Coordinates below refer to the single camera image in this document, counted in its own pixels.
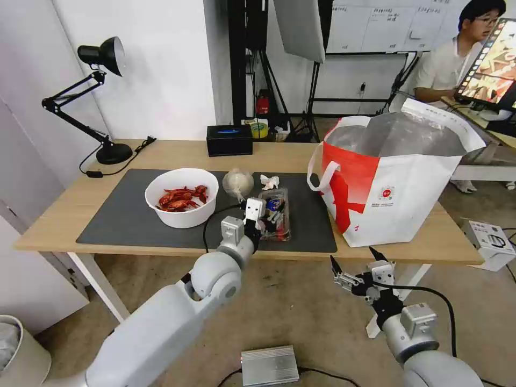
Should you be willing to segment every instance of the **black box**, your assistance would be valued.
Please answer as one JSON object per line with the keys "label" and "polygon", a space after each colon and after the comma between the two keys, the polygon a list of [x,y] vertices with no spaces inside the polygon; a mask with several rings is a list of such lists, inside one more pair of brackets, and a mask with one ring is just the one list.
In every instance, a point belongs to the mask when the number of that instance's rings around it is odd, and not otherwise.
{"label": "black box", "polygon": [[208,156],[253,154],[253,135],[249,125],[208,126],[206,134]]}

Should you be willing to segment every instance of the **man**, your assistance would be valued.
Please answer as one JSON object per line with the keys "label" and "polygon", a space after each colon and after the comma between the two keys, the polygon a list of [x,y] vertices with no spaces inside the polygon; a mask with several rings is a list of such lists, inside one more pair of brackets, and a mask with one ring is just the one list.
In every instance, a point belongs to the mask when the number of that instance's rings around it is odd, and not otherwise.
{"label": "man", "polygon": [[[471,0],[462,10],[458,35],[426,55],[419,66],[413,90],[416,99],[445,108],[441,97],[453,98],[456,88],[476,58],[482,42],[505,13],[504,0]],[[477,189],[470,181],[451,181],[460,191]]]}

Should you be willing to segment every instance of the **crayfish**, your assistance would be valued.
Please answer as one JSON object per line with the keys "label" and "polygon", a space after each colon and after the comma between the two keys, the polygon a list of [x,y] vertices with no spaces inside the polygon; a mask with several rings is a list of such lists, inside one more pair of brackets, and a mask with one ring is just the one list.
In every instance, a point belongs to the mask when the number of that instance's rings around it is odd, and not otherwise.
{"label": "crayfish", "polygon": [[205,185],[198,185],[193,190],[185,186],[184,188],[164,191],[166,194],[161,197],[156,208],[167,212],[184,212],[188,210],[188,207],[199,207],[199,204],[192,200],[194,197],[199,198],[204,204],[208,199]]}

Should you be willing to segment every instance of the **red and white bag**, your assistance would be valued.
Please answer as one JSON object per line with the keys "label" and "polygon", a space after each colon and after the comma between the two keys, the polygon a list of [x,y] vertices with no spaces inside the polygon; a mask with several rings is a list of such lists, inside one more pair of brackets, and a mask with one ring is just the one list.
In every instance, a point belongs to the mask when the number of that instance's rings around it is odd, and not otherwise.
{"label": "red and white bag", "polygon": [[[408,242],[462,156],[484,146],[462,118],[408,99],[400,113],[341,118],[315,149],[306,181],[351,247]],[[321,148],[324,173],[315,187]]]}

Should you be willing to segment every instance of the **red fire extinguisher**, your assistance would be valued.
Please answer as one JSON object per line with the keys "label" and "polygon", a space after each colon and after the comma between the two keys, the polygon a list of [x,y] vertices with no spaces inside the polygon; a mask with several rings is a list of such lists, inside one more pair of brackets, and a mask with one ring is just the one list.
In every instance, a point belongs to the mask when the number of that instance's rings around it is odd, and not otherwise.
{"label": "red fire extinguisher", "polygon": [[256,99],[256,114],[269,113],[269,95],[265,89],[260,90]]}

